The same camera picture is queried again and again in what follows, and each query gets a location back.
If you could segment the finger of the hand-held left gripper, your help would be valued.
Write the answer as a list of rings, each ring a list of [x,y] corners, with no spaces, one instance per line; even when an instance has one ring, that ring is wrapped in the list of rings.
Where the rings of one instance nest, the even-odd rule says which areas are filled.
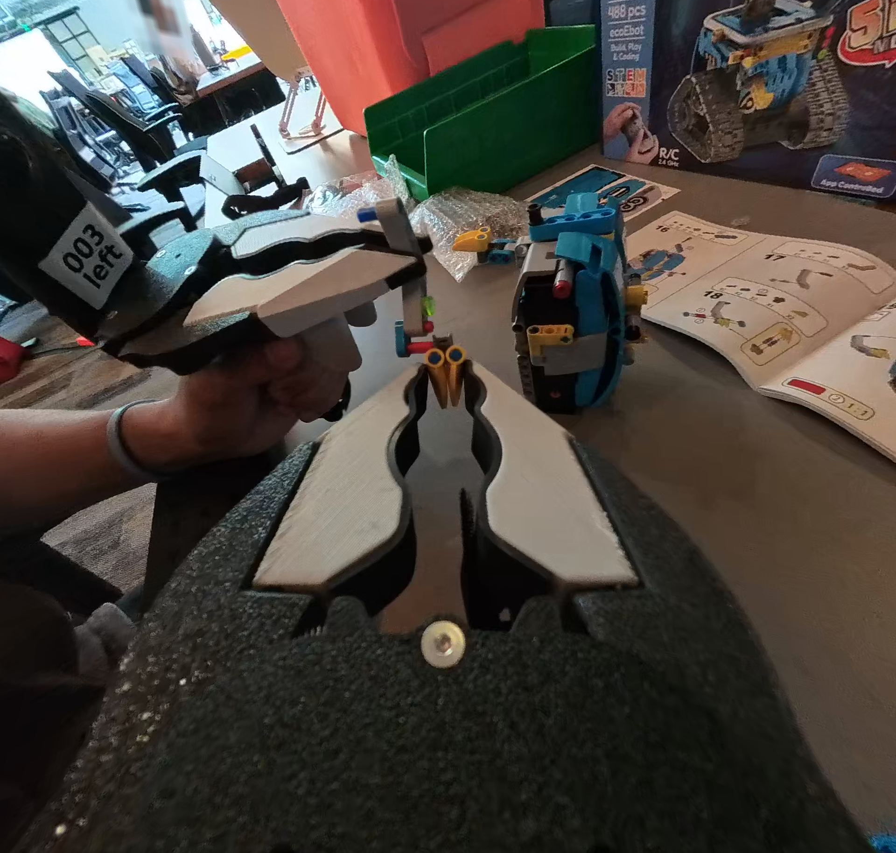
[[[222,279],[193,305],[184,325],[192,328],[247,313],[275,336],[286,338],[373,302],[407,277],[425,274],[425,263],[412,256],[349,248],[265,276]]]
[[[298,210],[268,210],[230,223],[230,256],[249,261],[285,245],[293,259],[313,260],[351,246],[389,253],[391,245],[381,229],[372,224],[310,214]]]

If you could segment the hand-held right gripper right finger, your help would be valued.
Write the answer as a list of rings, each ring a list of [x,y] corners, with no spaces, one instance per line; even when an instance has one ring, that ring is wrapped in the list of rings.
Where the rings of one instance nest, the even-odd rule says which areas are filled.
[[[473,362],[466,366],[465,404],[484,474],[487,539],[558,590],[636,587],[639,577],[571,434]]]

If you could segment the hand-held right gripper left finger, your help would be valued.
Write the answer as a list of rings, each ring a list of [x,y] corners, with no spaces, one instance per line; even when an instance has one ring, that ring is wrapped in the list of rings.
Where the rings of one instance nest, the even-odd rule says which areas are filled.
[[[420,455],[422,366],[411,366],[320,439],[252,579],[324,594],[391,552],[409,527],[405,478]]]

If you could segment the grey angled beam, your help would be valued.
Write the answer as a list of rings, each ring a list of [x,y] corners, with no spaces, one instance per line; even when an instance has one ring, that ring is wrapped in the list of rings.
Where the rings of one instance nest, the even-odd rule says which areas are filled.
[[[397,197],[380,199],[372,207],[359,209],[357,219],[361,223],[377,222],[389,247],[399,254],[409,254],[416,266],[405,269],[408,278],[399,283],[401,292],[402,321],[409,341],[422,339],[425,319],[421,299],[428,295],[427,265],[423,258],[423,244],[415,235],[408,213]]]

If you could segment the grey blue brick robot model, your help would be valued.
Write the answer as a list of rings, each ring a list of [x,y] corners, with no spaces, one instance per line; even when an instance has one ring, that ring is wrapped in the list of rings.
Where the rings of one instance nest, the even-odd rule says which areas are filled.
[[[579,192],[553,215],[532,201],[528,216],[514,241],[482,226],[457,235],[454,251],[476,254],[479,264],[516,259],[511,330],[525,398],[555,415],[597,408],[644,341],[648,290],[626,253],[623,205],[609,193]]]

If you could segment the person's left hand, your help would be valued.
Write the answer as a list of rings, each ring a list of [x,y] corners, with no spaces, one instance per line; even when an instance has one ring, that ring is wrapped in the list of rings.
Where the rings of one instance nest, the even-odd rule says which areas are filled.
[[[164,406],[170,453],[188,465],[266,451],[328,414],[348,381],[296,338],[249,346],[181,381]]]

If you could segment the bubble wrap bag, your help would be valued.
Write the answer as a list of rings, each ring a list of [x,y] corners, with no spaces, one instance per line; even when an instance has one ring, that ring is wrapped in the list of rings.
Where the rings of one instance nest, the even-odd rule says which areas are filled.
[[[456,252],[456,237],[487,227],[492,237],[506,240],[510,248],[528,234],[525,203],[484,191],[452,187],[418,204],[410,213],[415,233],[428,235],[432,255],[458,283],[478,266],[475,253]]]
[[[350,218],[380,199],[397,197],[411,215],[418,201],[410,193],[395,154],[388,157],[382,168],[383,175],[370,170],[322,183],[303,197],[300,207],[311,214]]]

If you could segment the black office chair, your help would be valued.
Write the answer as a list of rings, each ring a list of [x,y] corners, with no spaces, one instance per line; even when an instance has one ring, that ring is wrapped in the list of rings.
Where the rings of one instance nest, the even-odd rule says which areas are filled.
[[[154,190],[168,202],[185,203],[182,189],[203,183],[200,167],[207,151],[208,137],[197,137],[181,146],[176,145],[170,126],[183,117],[176,105],[164,106],[143,119],[97,90],[88,90],[84,102],[133,152],[144,171],[136,186],[138,190]]]

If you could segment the orange storage box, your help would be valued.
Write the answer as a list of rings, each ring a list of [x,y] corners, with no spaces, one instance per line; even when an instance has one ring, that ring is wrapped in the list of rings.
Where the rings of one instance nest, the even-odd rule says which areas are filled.
[[[343,128],[364,109],[545,24],[544,0],[276,0]]]

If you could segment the green plastic bin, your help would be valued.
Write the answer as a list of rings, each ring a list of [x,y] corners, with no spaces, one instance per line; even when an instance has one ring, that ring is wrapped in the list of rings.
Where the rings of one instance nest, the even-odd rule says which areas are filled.
[[[370,155],[411,195],[503,193],[599,136],[593,25],[537,28],[364,109]]]

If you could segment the metal laptop stand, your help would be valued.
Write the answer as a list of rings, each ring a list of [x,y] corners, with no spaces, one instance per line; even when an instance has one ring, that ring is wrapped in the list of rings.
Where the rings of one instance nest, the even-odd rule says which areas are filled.
[[[288,82],[288,91],[279,121],[281,144],[286,152],[324,139],[326,98],[315,80],[308,61],[299,49],[277,0],[209,0],[240,34],[241,38],[275,76]],[[308,85],[318,95],[312,119],[301,129],[292,130],[292,114],[299,93]]]

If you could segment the grey wristband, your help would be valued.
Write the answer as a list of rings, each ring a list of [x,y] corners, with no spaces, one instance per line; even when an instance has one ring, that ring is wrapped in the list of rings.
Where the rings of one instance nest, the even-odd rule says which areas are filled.
[[[122,433],[127,412],[144,404],[155,404],[156,399],[138,399],[115,409],[106,421],[106,448],[110,457],[134,481],[140,485],[164,482],[175,475],[170,471],[148,469],[130,451]]]

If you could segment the sticker sheet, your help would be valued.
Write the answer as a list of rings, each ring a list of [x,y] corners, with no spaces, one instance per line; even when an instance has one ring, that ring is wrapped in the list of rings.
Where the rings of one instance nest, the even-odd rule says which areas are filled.
[[[676,196],[679,189],[636,175],[626,174],[598,164],[591,164],[561,182],[532,196],[544,217],[563,213],[566,200],[573,194],[595,194],[600,203],[615,202],[624,221],[643,214],[661,202]]]

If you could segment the instruction booklet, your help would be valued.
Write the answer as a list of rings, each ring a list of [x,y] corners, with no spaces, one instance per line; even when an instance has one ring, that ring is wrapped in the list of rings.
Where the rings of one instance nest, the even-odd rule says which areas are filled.
[[[767,398],[814,411],[895,459],[895,275],[834,242],[672,211],[630,235],[643,318],[721,354]]]

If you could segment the person's brown clothing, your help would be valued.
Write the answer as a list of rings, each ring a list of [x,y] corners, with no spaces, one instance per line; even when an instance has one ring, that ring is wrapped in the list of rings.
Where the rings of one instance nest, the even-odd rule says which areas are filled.
[[[118,587],[39,535],[1,545],[1,849],[51,801],[133,638],[142,588]]]

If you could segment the dark blue robot kit box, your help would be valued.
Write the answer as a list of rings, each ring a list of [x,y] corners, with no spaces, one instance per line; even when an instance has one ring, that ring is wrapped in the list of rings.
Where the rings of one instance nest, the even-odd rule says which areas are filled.
[[[894,205],[895,0],[593,0],[605,157]]]

